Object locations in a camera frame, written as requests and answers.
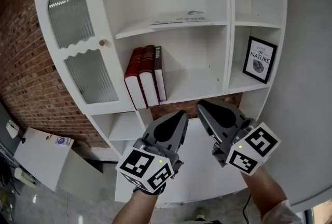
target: book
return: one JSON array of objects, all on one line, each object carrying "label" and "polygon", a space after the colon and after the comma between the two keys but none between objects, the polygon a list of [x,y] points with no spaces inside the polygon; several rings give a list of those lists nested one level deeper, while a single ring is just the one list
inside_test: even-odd
[{"label": "book", "polygon": [[154,71],[155,46],[148,45],[144,48],[139,76],[148,106],[159,105],[159,93]]},{"label": "book", "polygon": [[148,107],[139,77],[139,70],[143,52],[143,47],[138,47],[133,51],[126,73],[124,75],[124,82],[126,83],[131,100],[136,109]]},{"label": "book", "polygon": [[154,17],[149,25],[150,29],[162,29],[168,27],[184,26],[183,23],[190,25],[210,24],[210,20],[203,11],[176,11],[162,13]]},{"label": "book", "polygon": [[165,82],[162,72],[163,69],[163,62],[162,62],[162,51],[161,46],[156,47],[155,50],[155,76],[157,82],[157,88],[159,93],[160,101],[166,100],[166,90],[165,90]]}]

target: sticker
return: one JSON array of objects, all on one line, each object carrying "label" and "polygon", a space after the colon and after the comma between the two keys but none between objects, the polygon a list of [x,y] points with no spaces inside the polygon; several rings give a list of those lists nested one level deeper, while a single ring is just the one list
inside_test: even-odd
[{"label": "sticker", "polygon": [[278,143],[278,141],[262,127],[258,128],[245,140],[262,157],[264,157]]},{"label": "sticker", "polygon": [[172,172],[168,164],[165,164],[159,171],[156,172],[147,182],[150,186],[156,190],[159,186],[161,186],[170,176],[172,176]]},{"label": "sticker", "polygon": [[147,153],[133,150],[121,165],[120,169],[142,178],[154,158],[154,156],[148,155]]},{"label": "sticker", "polygon": [[232,157],[229,160],[229,164],[232,164],[248,174],[254,169],[257,163],[257,161],[237,152],[236,150],[234,150]]},{"label": "sticker", "polygon": [[125,175],[125,174],[123,174],[122,173],[122,175],[130,182],[130,183],[132,183],[132,184],[134,184],[134,185],[136,185],[137,187],[140,187],[140,188],[142,188],[142,189],[144,189],[144,190],[146,190],[146,191],[148,191],[147,190],[147,188],[139,181],[139,180],[136,180],[136,179],[133,179],[133,178],[131,178],[131,177],[129,177],[128,175]]}]

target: cabinet door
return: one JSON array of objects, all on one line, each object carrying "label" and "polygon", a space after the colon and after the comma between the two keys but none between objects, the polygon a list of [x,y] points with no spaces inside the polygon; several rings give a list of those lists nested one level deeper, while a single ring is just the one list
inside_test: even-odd
[{"label": "cabinet door", "polygon": [[84,114],[134,110],[103,0],[35,0],[54,64]]}]

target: black frame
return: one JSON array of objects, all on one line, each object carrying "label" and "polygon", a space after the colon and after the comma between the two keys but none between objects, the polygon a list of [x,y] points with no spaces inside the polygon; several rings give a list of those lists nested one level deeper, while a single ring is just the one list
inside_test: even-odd
[{"label": "black frame", "polygon": [[[247,67],[247,63],[248,63],[248,59],[249,59],[249,54],[250,54],[250,48],[251,48],[251,42],[252,40],[255,40],[261,44],[265,44],[271,48],[273,48],[273,53],[272,53],[272,57],[271,57],[271,63],[270,63],[270,66],[269,66],[269,69],[268,69],[268,72],[266,74],[266,78],[265,79],[262,79],[262,78],[259,78],[255,75],[253,75],[252,73],[250,72],[247,72],[246,71],[246,67]],[[249,36],[249,43],[248,43],[248,48],[247,48],[247,54],[246,54],[246,57],[245,57],[245,61],[244,61],[244,67],[243,67],[243,73],[245,73],[246,75],[248,76],[251,76],[255,79],[257,79],[258,81],[264,83],[264,84],[267,84],[268,83],[268,80],[269,80],[269,76],[271,74],[271,70],[272,70],[272,67],[273,67],[273,62],[274,62],[274,57],[275,57],[275,54],[276,54],[276,48],[277,48],[277,45],[274,45],[274,44],[271,44],[271,43],[268,43],[267,41],[264,41],[264,40],[261,40],[261,39],[257,39],[253,36]]]}]

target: red book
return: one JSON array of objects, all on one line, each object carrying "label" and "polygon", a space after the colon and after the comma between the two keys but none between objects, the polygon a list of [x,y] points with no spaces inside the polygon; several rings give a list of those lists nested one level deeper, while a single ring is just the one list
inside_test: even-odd
[{"label": "red book", "polygon": [[142,109],[148,107],[139,77],[139,69],[140,69],[143,52],[144,52],[143,47],[138,47],[133,51],[126,73],[124,75],[124,80],[128,92],[136,109]]},{"label": "red book", "polygon": [[155,46],[148,45],[144,48],[139,70],[139,76],[148,106],[159,105],[160,102],[154,70],[154,62]]}]

